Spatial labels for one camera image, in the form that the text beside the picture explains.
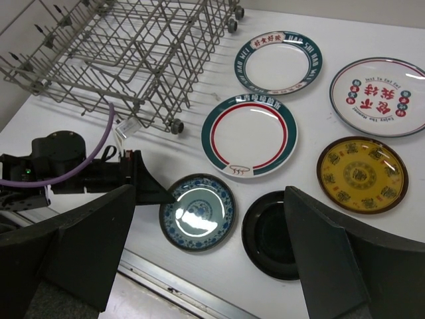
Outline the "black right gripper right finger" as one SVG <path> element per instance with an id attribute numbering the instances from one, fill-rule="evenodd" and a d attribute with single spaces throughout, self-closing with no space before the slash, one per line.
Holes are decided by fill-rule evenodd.
<path id="1" fill-rule="evenodd" d="M 287 186 L 284 212 L 310 318 L 423 318 L 424 243 Z"/>

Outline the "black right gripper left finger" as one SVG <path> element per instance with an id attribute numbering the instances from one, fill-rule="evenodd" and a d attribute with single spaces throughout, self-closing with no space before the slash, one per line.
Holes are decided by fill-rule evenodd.
<path id="1" fill-rule="evenodd" d="M 97 318 L 106 309 L 135 210 L 121 186 L 1 234 L 2 318 Z"/>

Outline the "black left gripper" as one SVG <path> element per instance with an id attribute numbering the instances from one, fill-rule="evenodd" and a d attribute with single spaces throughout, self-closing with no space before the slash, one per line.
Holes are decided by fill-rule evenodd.
<path id="1" fill-rule="evenodd" d="M 125 151 L 118 162 L 109 162 L 107 151 L 94 159 L 79 174 L 50 187 L 56 195 L 79 193 L 107 193 L 122 185 L 135 187 L 137 205 L 162 205 L 175 202 L 146 168 L 140 150 Z"/>

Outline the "blue floral plate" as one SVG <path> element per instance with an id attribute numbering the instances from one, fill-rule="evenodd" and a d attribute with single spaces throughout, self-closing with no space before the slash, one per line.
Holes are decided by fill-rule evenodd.
<path id="1" fill-rule="evenodd" d="M 206 173 L 191 174 L 168 191 L 175 202 L 160 206 L 159 224 L 174 247 L 201 252 L 226 239 L 236 221 L 237 208 L 233 192 L 223 180 Z"/>

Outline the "black plate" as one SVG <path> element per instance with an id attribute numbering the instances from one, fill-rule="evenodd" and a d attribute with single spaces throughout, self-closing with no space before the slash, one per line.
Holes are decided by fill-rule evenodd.
<path id="1" fill-rule="evenodd" d="M 242 244 L 263 273 L 279 280 L 298 280 L 284 211 L 285 192 L 273 191 L 255 200 L 242 222 Z"/>

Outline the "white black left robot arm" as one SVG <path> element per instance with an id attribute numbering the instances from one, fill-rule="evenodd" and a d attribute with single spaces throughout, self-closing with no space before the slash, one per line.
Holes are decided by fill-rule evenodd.
<path id="1" fill-rule="evenodd" d="M 39 182 L 60 177 L 86 159 L 84 138 L 71 131 L 59 131 L 32 141 L 28 156 L 1 155 L 3 179 L 14 182 Z M 55 195 L 107 193 L 122 185 L 135 187 L 135 204 L 174 203 L 175 198 L 148 172 L 141 152 L 118 153 L 115 146 L 105 148 L 81 172 L 50 186 L 1 186 L 1 210 L 26 211 L 50 205 L 48 192 Z"/>

